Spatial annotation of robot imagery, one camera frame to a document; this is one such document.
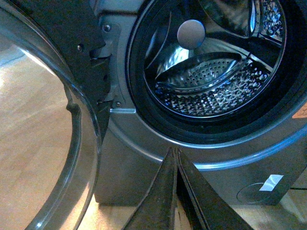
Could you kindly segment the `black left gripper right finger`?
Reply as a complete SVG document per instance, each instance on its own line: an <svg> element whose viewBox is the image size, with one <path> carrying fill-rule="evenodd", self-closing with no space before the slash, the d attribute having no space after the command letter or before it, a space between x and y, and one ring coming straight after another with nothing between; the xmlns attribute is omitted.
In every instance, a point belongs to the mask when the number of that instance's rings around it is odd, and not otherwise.
<svg viewBox="0 0 307 230"><path fill-rule="evenodd" d="M193 230L253 229L212 188L195 165L176 149L177 196Z"/></svg>

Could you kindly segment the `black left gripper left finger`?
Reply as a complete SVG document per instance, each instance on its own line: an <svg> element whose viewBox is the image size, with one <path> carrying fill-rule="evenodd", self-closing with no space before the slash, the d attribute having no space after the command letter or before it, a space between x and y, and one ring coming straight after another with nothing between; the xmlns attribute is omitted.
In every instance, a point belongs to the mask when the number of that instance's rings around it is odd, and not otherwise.
<svg viewBox="0 0 307 230"><path fill-rule="evenodd" d="M127 230L174 229L177 169L175 150L169 148L149 190L127 221Z"/></svg>

